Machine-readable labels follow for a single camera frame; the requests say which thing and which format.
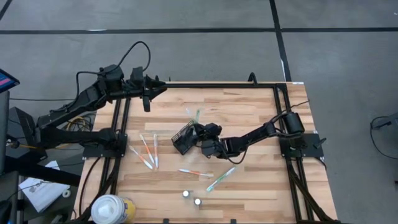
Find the black wire basket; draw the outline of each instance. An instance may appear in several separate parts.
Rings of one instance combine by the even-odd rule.
[[[181,153],[181,155],[184,155],[198,142],[195,124],[196,122],[191,120],[175,136],[172,137],[173,145]]]

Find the concrete floor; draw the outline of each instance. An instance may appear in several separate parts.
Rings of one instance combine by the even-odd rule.
[[[0,7],[6,0],[0,0]],[[398,27],[397,1],[277,0],[282,28]],[[13,0],[0,30],[273,27],[268,0]],[[369,122],[398,111],[398,32],[284,33],[293,81],[305,82],[338,217],[396,223],[398,161],[371,144]],[[117,63],[137,40],[152,51],[149,75],[163,80],[282,81],[273,32],[219,34],[0,35],[0,67],[21,81],[14,98],[73,98],[75,73]],[[122,68],[144,65],[138,47]],[[81,76],[81,89],[95,77]],[[65,102],[12,101],[39,116]],[[374,133],[398,157],[398,128]],[[53,152],[54,157],[63,156]]]

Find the green toothbrush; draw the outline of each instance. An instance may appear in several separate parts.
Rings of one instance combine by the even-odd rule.
[[[217,178],[216,181],[214,181],[214,183],[212,183],[212,184],[206,189],[206,191],[207,191],[207,192],[211,192],[211,191],[214,189],[215,185],[218,184],[218,183],[220,183],[225,177],[227,177],[227,176],[229,176],[230,174],[232,174],[232,172],[234,172],[235,168],[236,168],[235,166],[232,167],[232,168],[230,168],[229,171],[227,171],[227,172],[226,172],[225,174],[223,174],[221,177]]]

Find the wooden tabletop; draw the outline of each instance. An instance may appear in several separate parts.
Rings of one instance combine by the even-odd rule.
[[[303,84],[287,83],[287,87],[291,105],[307,101]],[[231,219],[237,219],[238,223],[295,221],[286,164],[280,155],[277,138],[250,146],[243,163],[210,193],[206,188],[230,169],[232,163],[214,157],[207,159],[196,147],[182,156],[170,140],[190,121],[197,109],[201,109],[199,123],[216,123],[223,127],[221,137],[241,136],[258,128],[277,114],[271,89],[170,88],[153,100],[150,107],[150,113],[145,113],[142,100],[131,100],[126,133],[128,144],[148,161],[149,156],[139,134],[144,135],[152,153],[153,134],[158,135],[159,170],[148,169],[132,151],[126,149],[118,179],[117,194],[129,197],[136,204],[136,223],[159,223],[163,218],[169,218],[171,223],[229,223]],[[95,130],[111,126],[113,110],[114,104],[98,110]],[[307,132],[315,130],[309,104],[295,107],[293,111],[300,114]],[[123,106],[120,112],[119,126]],[[75,202],[76,211],[81,186],[94,160],[85,162]],[[83,208],[98,192],[103,161],[101,159],[97,163],[89,176]],[[337,218],[325,168],[311,158],[304,159],[303,163],[310,193],[326,214]],[[178,169],[213,172],[215,177],[181,173]],[[183,198],[184,190],[192,191],[192,198],[200,198],[202,205],[196,207],[192,198]],[[305,218],[301,194],[299,197]]]

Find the paper sheet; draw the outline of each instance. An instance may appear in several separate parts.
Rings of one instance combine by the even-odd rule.
[[[46,165],[46,167],[53,167],[53,169],[60,170],[60,168],[57,166],[58,163],[56,161],[51,161]],[[43,212],[48,206],[51,205],[52,202],[55,201],[55,199],[61,196],[62,192],[70,188],[70,186],[66,184],[47,183],[44,180],[31,177],[19,184],[19,187],[21,189],[29,187],[22,191],[35,207],[37,212]]]

